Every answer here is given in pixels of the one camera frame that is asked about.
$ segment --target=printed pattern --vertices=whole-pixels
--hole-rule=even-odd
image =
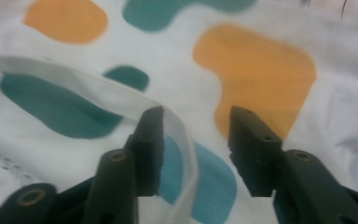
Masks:
[[[224,136],[229,110],[238,105],[254,111],[285,138],[316,78],[313,62],[302,50],[234,24],[206,32],[195,47],[194,60],[222,83],[215,121]]]
[[[100,36],[108,20],[90,0],[38,0],[24,23],[54,40],[83,44]]]

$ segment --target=black metal part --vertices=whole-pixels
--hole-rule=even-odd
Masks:
[[[230,120],[230,158],[252,196],[276,190],[280,223],[358,224],[358,194],[340,186],[315,156],[283,152],[279,137],[249,110],[233,106]]]
[[[7,198],[0,207],[0,224],[48,224],[55,217],[51,206],[56,189],[50,184],[33,184]]]
[[[358,204],[316,157],[288,150],[277,166],[299,214],[298,223],[358,223]]]
[[[60,194],[50,184],[17,190],[0,207],[0,224],[137,223],[137,197],[158,194],[162,119],[161,106],[146,110],[124,149],[105,153],[96,176]],[[24,199],[36,197],[37,203],[18,205],[19,196],[29,191]]]
[[[270,197],[281,152],[281,139],[252,111],[233,106],[228,146],[230,158],[253,197]]]
[[[124,146],[135,155],[138,196],[158,194],[164,150],[163,112],[161,106],[146,110]]]
[[[112,150],[101,157],[83,215],[83,224],[138,223],[134,156]]]

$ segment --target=cloth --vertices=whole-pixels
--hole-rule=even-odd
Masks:
[[[358,21],[263,0],[0,0],[0,204],[92,176],[152,105],[166,150],[141,223],[277,222],[228,158],[232,105],[358,190]]]

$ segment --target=white fabric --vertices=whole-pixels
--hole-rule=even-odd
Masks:
[[[88,75],[55,63],[44,63],[20,57],[0,57],[0,72],[37,74],[40,78],[65,87],[107,111],[135,121],[146,109],[160,105],[141,93],[114,81]],[[164,106],[164,110],[164,132],[180,148],[185,163],[184,186],[177,203],[168,214],[148,212],[153,213],[155,220],[160,220],[159,223],[188,223],[198,180],[194,144],[181,119],[168,107]],[[0,141],[0,154],[27,167],[33,175],[54,184],[59,191],[68,189],[92,176],[103,150],[112,149],[112,144],[106,139],[102,141],[74,140],[54,133],[41,133],[44,130],[42,127],[36,127],[35,135],[29,136],[29,130],[33,128],[33,125],[27,119],[13,119],[18,121],[19,126],[26,121],[27,132],[21,133],[18,127],[6,127],[4,122],[0,123],[2,127],[0,138],[5,139],[5,141]],[[70,166],[66,165],[65,169],[62,169],[68,161]]]

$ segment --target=blue spot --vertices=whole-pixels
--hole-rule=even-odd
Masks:
[[[219,157],[198,143],[196,154],[200,180],[192,217],[201,223],[225,223],[237,196],[235,176]]]
[[[192,217],[201,223],[225,223],[237,196],[235,176],[210,150],[198,143],[195,146],[200,180]],[[174,203],[180,194],[182,175],[181,153],[173,140],[167,137],[159,194],[168,203]]]
[[[168,203],[175,203],[182,188],[182,155],[179,147],[171,138],[166,137],[164,145],[164,161],[158,193]]]

